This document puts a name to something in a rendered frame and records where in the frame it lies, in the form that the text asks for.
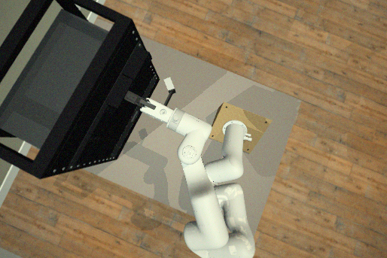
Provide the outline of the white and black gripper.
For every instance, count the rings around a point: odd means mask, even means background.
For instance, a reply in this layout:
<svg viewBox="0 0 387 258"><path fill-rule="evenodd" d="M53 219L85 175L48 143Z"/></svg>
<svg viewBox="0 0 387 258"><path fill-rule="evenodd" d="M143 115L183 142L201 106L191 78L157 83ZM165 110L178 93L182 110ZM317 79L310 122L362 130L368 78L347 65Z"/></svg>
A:
<svg viewBox="0 0 387 258"><path fill-rule="evenodd" d="M167 124L166 128L168 128L169 122L172 119L173 114L178 109L176 108L175 110L173 110L150 98L146 98L147 100L143 99L142 97L130 91L127 92L124 99L128 102L133 103L134 105L137 104L138 106L142 107L142 109L140 108L140 111L142 113L147 114L148 116Z"/></svg>

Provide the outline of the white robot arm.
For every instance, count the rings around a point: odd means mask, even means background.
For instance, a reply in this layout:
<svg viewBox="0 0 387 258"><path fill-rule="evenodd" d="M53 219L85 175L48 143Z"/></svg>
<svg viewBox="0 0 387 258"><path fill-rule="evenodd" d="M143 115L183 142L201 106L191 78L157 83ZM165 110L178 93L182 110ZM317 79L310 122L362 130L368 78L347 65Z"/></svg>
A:
<svg viewBox="0 0 387 258"><path fill-rule="evenodd" d="M201 258L252 258L255 243L242 187L238 183L218 185L243 175L243 140L252 140L246 125L238 120L227 121L223 126L223 158L205 165L201 153L212 131L211 124L178 108L168 129L185 137L177 154L196 219L184 226L186 245Z"/></svg>

